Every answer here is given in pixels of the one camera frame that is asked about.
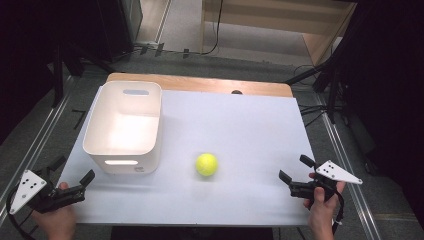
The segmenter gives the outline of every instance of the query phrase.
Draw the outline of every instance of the white plastic bin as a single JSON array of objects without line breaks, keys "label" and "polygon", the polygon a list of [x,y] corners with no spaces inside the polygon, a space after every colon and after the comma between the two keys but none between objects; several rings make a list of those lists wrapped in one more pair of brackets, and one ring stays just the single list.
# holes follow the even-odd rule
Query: white plastic bin
[{"label": "white plastic bin", "polygon": [[159,164],[162,89],[156,83],[112,81],[93,107],[83,148],[108,173],[150,173]]}]

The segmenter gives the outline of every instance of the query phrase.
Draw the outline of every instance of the white table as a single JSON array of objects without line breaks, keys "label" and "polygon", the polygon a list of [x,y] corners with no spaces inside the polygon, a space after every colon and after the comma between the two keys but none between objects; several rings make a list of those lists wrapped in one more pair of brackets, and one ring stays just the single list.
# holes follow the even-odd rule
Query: white table
[{"label": "white table", "polygon": [[[86,200],[75,204],[79,223],[307,224],[302,199],[278,178],[282,169],[309,181],[312,171],[299,161],[313,154],[294,98],[164,90],[162,101],[161,160],[147,175],[103,172],[82,149],[87,117],[60,179],[74,186],[90,169],[96,173]],[[204,152],[219,161],[209,178],[194,167]]]}]

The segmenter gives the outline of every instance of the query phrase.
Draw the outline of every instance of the yellow tennis ball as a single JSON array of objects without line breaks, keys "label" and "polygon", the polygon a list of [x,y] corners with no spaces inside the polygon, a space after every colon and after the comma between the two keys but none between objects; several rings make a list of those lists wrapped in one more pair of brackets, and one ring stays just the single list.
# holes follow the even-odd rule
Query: yellow tennis ball
[{"label": "yellow tennis ball", "polygon": [[196,170],[203,176],[210,176],[216,172],[218,161],[216,157],[210,153],[203,153],[197,158]]}]

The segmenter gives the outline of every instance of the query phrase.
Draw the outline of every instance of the hand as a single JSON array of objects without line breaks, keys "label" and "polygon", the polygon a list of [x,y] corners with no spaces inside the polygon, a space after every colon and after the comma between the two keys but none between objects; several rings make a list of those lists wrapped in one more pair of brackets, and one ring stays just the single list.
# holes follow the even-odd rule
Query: hand
[{"label": "hand", "polygon": [[[315,173],[310,173],[309,177],[313,178]],[[345,187],[345,182],[337,182],[337,191],[339,193],[343,192]],[[311,215],[309,215],[308,225],[311,228],[314,239],[320,240],[330,240],[334,239],[332,231],[332,219],[334,210],[337,207],[339,199],[336,194],[334,194],[327,202],[324,202],[325,191],[321,187],[317,187],[314,190],[314,204],[311,207]],[[308,208],[311,201],[305,199],[303,205]]]},{"label": "hand", "polygon": [[[69,188],[66,182],[59,185],[60,189]],[[32,218],[46,232],[49,240],[70,240],[75,233],[76,216],[72,205],[59,208],[53,212],[41,214],[33,211]]]}]

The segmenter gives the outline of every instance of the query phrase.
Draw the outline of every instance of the wooden table edge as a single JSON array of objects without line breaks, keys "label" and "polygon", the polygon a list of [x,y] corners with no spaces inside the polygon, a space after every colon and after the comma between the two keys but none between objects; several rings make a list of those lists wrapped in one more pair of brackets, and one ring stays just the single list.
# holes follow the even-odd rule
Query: wooden table edge
[{"label": "wooden table edge", "polygon": [[106,80],[110,81],[154,82],[164,90],[215,93],[232,93],[238,90],[246,95],[293,97],[290,86],[284,83],[133,73],[112,73]]}]

